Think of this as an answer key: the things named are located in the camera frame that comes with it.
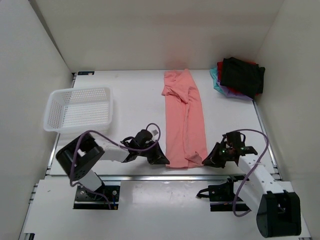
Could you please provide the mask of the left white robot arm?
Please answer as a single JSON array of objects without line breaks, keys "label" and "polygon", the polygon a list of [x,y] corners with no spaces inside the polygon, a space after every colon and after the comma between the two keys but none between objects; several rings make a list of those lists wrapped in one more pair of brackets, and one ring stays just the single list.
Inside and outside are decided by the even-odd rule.
[{"label": "left white robot arm", "polygon": [[90,132],[82,134],[61,148],[55,155],[56,160],[67,174],[70,184],[79,185],[81,190],[93,201],[108,202],[112,194],[107,186],[92,170],[93,166],[106,154],[110,161],[129,163],[137,157],[145,157],[150,165],[168,165],[167,159],[154,132],[142,129],[136,136],[121,141],[121,146],[111,144],[103,148],[98,145]]}]

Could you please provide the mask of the pink t shirt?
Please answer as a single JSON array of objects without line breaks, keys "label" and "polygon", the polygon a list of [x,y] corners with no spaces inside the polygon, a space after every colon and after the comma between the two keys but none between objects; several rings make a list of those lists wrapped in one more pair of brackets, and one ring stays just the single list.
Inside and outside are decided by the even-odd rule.
[{"label": "pink t shirt", "polygon": [[165,156],[171,169],[201,167],[208,156],[203,106],[188,69],[164,73]]}]

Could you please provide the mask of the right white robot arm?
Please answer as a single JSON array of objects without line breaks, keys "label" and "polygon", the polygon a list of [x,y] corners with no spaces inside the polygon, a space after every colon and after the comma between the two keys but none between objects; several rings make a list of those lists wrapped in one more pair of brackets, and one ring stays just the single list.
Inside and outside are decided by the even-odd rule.
[{"label": "right white robot arm", "polygon": [[255,214],[258,231],[264,238],[298,236],[302,232],[301,203],[293,190],[285,189],[262,164],[267,152],[258,153],[246,145],[244,131],[222,136],[202,161],[207,167],[225,168],[234,162],[243,172],[226,182],[209,185],[196,195],[207,198],[212,212],[232,211],[236,217]]}]

